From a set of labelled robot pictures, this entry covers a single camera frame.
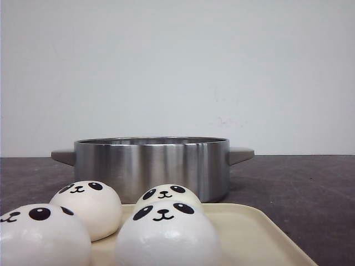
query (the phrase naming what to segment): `pot handle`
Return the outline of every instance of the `pot handle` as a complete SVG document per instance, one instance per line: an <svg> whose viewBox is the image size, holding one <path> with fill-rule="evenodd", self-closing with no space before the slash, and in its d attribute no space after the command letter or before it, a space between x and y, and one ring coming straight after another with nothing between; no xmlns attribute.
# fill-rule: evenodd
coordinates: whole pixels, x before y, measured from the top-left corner
<svg viewBox="0 0 355 266"><path fill-rule="evenodd" d="M244 147L230 147L229 148L229 165L252 159L254 157L254 150Z"/></svg>
<svg viewBox="0 0 355 266"><path fill-rule="evenodd" d="M65 163L66 165L75 165L75 152L74 150L56 150L52 151L50 154L51 158L58 161Z"/></svg>

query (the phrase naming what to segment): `stainless steel pot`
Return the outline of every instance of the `stainless steel pot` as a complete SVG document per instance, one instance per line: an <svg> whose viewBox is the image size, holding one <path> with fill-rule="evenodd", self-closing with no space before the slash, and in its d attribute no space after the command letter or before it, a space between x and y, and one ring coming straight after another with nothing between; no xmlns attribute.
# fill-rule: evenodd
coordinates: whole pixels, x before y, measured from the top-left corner
<svg viewBox="0 0 355 266"><path fill-rule="evenodd" d="M149 188L185 186L202 202L216 202L229 191L229 166L254 151L230 148L214 137L119 137L79 140L74 151L53 151L52 159L75 167L75 179L112 186L123 203L135 203Z"/></svg>

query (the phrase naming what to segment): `wall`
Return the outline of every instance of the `wall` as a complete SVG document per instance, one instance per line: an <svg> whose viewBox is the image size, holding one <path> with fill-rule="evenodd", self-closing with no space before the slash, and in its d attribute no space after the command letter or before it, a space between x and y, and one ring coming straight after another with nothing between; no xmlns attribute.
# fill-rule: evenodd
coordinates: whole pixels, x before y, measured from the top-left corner
<svg viewBox="0 0 355 266"><path fill-rule="evenodd" d="M94 137L355 154L355 2L2 1L1 156Z"/></svg>

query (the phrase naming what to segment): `panda nose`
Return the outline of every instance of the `panda nose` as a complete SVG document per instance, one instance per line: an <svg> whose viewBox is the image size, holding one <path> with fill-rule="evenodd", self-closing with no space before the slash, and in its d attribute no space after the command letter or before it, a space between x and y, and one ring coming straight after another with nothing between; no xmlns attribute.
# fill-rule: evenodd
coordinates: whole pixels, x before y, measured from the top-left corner
<svg viewBox="0 0 355 266"><path fill-rule="evenodd" d="M166 214L167 212L169 212L168 209L160 209L157 211L157 213L160 213L160 214Z"/></svg>

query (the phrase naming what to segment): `countertop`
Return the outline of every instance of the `countertop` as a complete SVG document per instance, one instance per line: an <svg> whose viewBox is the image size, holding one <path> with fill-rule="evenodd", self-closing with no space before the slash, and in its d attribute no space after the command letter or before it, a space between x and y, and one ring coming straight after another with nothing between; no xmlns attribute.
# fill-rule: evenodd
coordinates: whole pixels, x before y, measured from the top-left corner
<svg viewBox="0 0 355 266"><path fill-rule="evenodd" d="M318 265L355 265L355 156L255 156L230 176L221 202L260 209ZM51 158L1 158L1 214L47 203L73 181Z"/></svg>

